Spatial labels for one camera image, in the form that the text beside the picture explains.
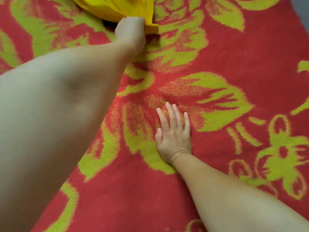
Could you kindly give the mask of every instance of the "floral rug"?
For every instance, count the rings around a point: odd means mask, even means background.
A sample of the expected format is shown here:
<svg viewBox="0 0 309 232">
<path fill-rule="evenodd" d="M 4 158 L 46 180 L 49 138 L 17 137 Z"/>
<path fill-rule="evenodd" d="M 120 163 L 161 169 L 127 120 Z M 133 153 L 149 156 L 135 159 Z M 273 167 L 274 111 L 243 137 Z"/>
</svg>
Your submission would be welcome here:
<svg viewBox="0 0 309 232">
<path fill-rule="evenodd" d="M 189 113 L 195 156 L 309 219 L 309 38 L 290 1 L 154 2 L 160 36 L 127 67 L 95 140 L 33 232 L 204 231 L 155 148 L 155 109 L 166 101 Z M 114 40 L 71 0 L 0 0 L 0 17 L 0 73 Z"/>
</svg>

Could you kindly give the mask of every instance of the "skin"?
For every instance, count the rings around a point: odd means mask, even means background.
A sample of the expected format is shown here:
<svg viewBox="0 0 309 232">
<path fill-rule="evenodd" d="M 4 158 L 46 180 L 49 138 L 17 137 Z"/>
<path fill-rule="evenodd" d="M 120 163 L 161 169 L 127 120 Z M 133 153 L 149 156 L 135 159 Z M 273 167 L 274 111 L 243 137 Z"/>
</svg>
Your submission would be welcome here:
<svg viewBox="0 0 309 232">
<path fill-rule="evenodd" d="M 0 231 L 30 231 L 73 171 L 145 45 L 143 18 L 116 41 L 60 50 L 0 77 Z"/>
<path fill-rule="evenodd" d="M 185 180 L 208 232 L 305 232 L 309 222 L 277 198 L 232 178 L 192 155 L 190 122 L 176 105 L 166 103 L 169 122 L 157 109 L 161 127 L 158 151 Z"/>
</svg>

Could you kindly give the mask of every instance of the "hand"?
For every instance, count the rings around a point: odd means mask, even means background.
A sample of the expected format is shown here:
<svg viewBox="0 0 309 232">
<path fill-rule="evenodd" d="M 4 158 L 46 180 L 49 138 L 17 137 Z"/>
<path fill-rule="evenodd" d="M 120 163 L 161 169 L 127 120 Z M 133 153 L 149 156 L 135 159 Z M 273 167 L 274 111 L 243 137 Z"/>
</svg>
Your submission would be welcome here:
<svg viewBox="0 0 309 232">
<path fill-rule="evenodd" d="M 170 118 L 170 125 L 164 113 L 157 108 L 160 118 L 161 128 L 155 135 L 155 142 L 160 156 L 165 162 L 173 164 L 175 159 L 181 155 L 191 155 L 190 140 L 190 121 L 188 113 L 184 113 L 184 128 L 182 117 L 175 104 L 171 106 L 168 102 L 165 104 Z"/>
<path fill-rule="evenodd" d="M 138 55 L 146 43 L 144 33 L 145 23 L 145 19 L 141 17 L 123 18 L 115 30 L 116 40 L 128 44 L 134 51 L 134 54 Z"/>
</svg>

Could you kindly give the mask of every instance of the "gray surface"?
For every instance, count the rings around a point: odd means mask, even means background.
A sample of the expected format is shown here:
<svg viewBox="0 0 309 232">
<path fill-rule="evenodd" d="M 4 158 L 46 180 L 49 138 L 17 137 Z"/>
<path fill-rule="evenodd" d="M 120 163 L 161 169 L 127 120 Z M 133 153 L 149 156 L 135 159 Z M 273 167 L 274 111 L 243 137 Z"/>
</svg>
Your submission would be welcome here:
<svg viewBox="0 0 309 232">
<path fill-rule="evenodd" d="M 309 34 L 309 0 L 291 0 L 291 2 Z"/>
</svg>

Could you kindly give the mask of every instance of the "red blanket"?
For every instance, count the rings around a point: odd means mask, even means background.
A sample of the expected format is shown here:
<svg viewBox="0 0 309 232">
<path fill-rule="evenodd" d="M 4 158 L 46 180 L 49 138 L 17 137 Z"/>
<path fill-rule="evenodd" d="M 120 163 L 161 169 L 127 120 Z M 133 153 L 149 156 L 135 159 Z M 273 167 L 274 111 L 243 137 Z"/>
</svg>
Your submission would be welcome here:
<svg viewBox="0 0 309 232">
<path fill-rule="evenodd" d="M 0 0 L 0 17 L 1 73 L 114 38 L 71 0 Z M 33 232 L 203 231 L 155 148 L 155 109 L 166 101 L 189 113 L 195 156 L 309 219 L 309 39 L 289 0 L 155 0 L 155 22 L 160 36 L 126 69 Z"/>
</svg>

